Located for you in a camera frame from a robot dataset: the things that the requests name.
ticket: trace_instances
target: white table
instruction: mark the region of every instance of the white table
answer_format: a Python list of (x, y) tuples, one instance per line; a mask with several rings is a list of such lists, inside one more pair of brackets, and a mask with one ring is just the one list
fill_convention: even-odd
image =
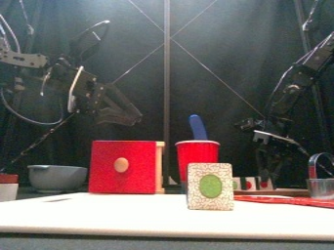
[(236, 201), (234, 211), (189, 210), (181, 194), (81, 192), (2, 202), (0, 211), (0, 236), (34, 233), (82, 238), (325, 241), (328, 245), (334, 241), (334, 209)]

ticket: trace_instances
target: speckled card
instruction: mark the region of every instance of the speckled card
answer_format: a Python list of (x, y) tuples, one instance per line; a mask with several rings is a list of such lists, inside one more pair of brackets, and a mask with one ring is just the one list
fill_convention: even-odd
[(190, 164), (188, 200), (190, 209), (225, 211), (234, 210), (232, 164)]

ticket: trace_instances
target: table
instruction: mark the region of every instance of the table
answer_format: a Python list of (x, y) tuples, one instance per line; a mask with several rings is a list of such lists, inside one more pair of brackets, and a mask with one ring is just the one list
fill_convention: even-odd
[(182, 194), (79, 192), (2, 202), (0, 211), (2, 250), (11, 242), (25, 249), (43, 249), (45, 244), (45, 249), (62, 244), (73, 244), (73, 249), (77, 244), (82, 249), (99, 244), (95, 249), (334, 246), (334, 210), (299, 205), (236, 201), (234, 211), (201, 211), (189, 210)]

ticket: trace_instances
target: clear container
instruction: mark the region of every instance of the clear container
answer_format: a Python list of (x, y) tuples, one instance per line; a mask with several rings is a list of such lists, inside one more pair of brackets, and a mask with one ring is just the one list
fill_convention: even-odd
[(316, 199), (334, 199), (334, 179), (308, 179), (309, 196)]

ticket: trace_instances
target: green oval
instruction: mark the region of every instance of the green oval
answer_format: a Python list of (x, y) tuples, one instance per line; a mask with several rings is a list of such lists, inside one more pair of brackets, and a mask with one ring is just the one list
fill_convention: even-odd
[(216, 198), (222, 193), (222, 181), (221, 179), (210, 174), (200, 180), (200, 191), (206, 198)]

